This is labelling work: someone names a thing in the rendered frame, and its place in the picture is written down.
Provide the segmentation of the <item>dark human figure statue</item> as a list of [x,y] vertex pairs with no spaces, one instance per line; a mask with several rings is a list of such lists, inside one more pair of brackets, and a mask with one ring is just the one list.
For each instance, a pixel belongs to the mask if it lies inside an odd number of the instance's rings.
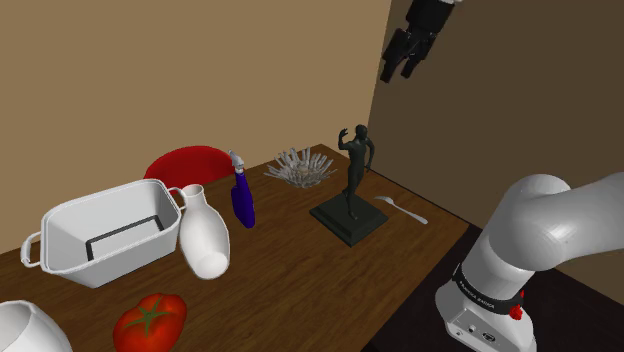
[[347,185],[339,195],[312,208],[310,214],[347,246],[353,247],[382,226],[388,217],[356,194],[365,172],[370,170],[375,152],[368,128],[357,125],[355,137],[344,142],[347,134],[347,129],[343,129],[338,136],[338,148],[348,152],[350,161]]

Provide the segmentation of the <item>white round container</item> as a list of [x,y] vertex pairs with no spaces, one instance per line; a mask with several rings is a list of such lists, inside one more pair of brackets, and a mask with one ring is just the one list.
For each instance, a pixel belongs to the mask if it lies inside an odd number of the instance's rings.
[[0,303],[0,352],[73,352],[58,324],[25,300]]

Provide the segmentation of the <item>blue spray bottle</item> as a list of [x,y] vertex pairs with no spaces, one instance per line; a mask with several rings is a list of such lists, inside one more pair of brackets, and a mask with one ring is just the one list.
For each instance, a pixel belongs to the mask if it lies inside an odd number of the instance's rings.
[[234,168],[235,185],[231,189],[233,211],[238,220],[245,228],[255,226],[255,208],[253,197],[245,176],[244,161],[233,150],[229,150],[232,166]]

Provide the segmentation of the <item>silver fork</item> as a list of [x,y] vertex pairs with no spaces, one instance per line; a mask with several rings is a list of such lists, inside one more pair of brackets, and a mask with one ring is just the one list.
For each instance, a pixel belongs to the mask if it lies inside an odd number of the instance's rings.
[[384,201],[384,202],[388,203],[389,205],[391,205],[391,206],[393,206],[394,208],[398,209],[399,211],[401,211],[401,212],[403,212],[403,213],[407,214],[408,216],[412,217],[413,219],[417,220],[418,222],[420,222],[420,223],[421,223],[421,224],[423,224],[423,225],[427,225],[427,224],[428,224],[428,220],[427,220],[427,219],[425,219],[425,218],[424,218],[424,217],[422,217],[422,216],[419,216],[419,215],[417,215],[417,214],[415,214],[415,213],[413,213],[413,212],[410,212],[410,211],[408,211],[408,210],[406,210],[406,209],[404,209],[404,208],[402,208],[402,207],[398,206],[398,205],[394,202],[394,200],[393,200],[392,198],[388,197],[388,196],[375,196],[373,199],[375,199],[375,200],[381,200],[381,201]]

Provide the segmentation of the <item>brown wooden table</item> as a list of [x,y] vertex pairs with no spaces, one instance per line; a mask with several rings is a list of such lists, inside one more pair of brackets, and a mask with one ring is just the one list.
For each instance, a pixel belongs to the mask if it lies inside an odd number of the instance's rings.
[[[97,289],[23,266],[17,251],[0,255],[0,302],[31,301],[64,330],[74,352],[114,352],[118,318],[142,298],[176,294],[187,305],[183,332],[172,352],[361,352],[422,282],[467,223],[377,173],[359,195],[388,220],[349,247],[310,214],[346,183],[345,156],[320,146],[336,172],[297,189],[247,171],[256,224],[243,227],[230,201],[231,178],[209,183],[207,201],[227,224],[228,270],[197,278],[174,252]],[[428,220],[423,225],[388,203],[388,196]]]

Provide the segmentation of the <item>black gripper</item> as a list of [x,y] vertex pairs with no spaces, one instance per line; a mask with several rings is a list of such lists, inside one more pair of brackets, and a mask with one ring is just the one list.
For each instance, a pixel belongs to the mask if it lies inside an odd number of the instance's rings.
[[389,83],[405,58],[401,75],[409,78],[415,67],[426,59],[454,8],[454,0],[413,0],[405,16],[407,29],[397,28],[382,54],[384,65],[380,80]]

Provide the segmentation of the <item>white vase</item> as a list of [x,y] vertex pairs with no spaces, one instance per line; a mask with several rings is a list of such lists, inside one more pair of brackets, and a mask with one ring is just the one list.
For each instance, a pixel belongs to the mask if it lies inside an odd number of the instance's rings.
[[184,257],[194,274],[204,280],[222,276],[230,264],[228,228],[219,214],[207,203],[199,184],[181,189],[185,202],[179,231]]

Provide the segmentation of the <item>white spiky bowl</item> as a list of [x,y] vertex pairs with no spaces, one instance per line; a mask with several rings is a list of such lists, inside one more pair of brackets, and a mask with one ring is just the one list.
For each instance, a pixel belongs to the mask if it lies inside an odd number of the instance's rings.
[[274,158],[274,161],[278,166],[268,165],[265,175],[282,180],[296,188],[314,187],[336,172],[336,169],[331,169],[332,159],[321,153],[312,154],[310,147],[301,151],[295,148],[282,151]]

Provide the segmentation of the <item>red tomato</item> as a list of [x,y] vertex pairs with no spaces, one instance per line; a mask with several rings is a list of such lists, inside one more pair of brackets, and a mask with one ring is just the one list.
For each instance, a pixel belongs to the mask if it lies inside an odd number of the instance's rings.
[[116,352],[170,352],[186,321],[187,306],[175,294],[144,297],[122,314],[113,330]]

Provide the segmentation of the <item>red chair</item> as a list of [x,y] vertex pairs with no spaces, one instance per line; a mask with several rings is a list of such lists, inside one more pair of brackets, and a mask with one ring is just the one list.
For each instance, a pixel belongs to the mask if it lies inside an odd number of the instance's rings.
[[158,179],[167,188],[207,184],[234,173],[229,155],[210,146],[187,146],[170,151],[147,168],[145,179]]

